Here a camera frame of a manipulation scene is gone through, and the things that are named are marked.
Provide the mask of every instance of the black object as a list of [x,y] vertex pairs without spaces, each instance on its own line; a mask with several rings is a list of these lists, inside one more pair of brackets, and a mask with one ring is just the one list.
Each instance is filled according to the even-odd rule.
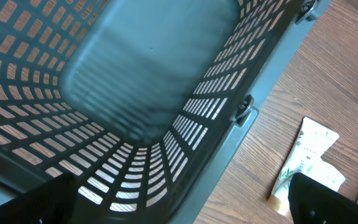
[[106,2],[0,0],[0,184],[69,170],[74,223],[191,223],[330,0]]
[[358,204],[304,174],[293,176],[288,199],[294,224],[358,223]]
[[66,224],[77,198],[74,175],[66,173],[0,206],[1,223]]

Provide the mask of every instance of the basket bottom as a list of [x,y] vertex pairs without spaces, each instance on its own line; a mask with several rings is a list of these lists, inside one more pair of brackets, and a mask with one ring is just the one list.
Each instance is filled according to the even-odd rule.
[[161,139],[238,21],[237,1],[114,1],[68,64],[62,97],[132,144]]

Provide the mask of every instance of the wooden table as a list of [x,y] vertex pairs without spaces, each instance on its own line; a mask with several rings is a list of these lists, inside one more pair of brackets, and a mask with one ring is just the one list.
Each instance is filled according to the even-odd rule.
[[358,11],[344,0],[310,30],[195,223],[291,223],[266,201],[304,116],[339,133],[323,159],[347,178],[339,193],[355,200]]

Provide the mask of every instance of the laundry basket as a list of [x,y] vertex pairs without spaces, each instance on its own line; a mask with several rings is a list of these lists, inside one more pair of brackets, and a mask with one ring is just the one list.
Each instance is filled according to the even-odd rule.
[[0,0],[0,192],[191,223],[329,0]]

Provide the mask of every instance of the wood grain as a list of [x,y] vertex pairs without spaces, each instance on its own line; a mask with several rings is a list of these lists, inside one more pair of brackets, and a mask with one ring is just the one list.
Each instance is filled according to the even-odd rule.
[[310,30],[195,223],[292,223],[266,201],[304,116],[339,133],[323,159],[347,177],[339,193],[355,200],[358,11],[344,0]]

